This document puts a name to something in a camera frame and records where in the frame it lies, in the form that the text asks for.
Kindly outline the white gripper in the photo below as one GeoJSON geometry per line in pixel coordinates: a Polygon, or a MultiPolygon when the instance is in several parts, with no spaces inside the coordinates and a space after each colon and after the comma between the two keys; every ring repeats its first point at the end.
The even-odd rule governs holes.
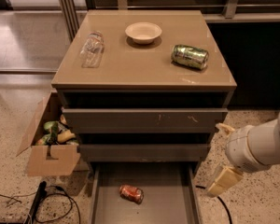
{"type": "Polygon", "coordinates": [[[216,127],[229,136],[225,154],[230,163],[237,169],[223,164],[215,169],[206,186],[206,192],[210,197],[217,197],[239,183],[244,177],[242,172],[255,173],[271,168],[270,165],[258,161],[252,154],[248,143],[248,134],[253,128],[252,125],[237,130],[224,123],[218,123],[216,127]]]}

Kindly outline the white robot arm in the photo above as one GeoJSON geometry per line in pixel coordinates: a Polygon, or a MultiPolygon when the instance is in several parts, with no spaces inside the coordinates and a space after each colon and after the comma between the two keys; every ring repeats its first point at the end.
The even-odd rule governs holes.
{"type": "Polygon", "coordinates": [[[210,197],[218,197],[235,186],[244,173],[266,171],[280,164],[280,112],[277,119],[258,126],[235,130],[219,123],[217,127],[228,136],[225,155],[230,165],[217,166],[206,186],[210,197]]]}

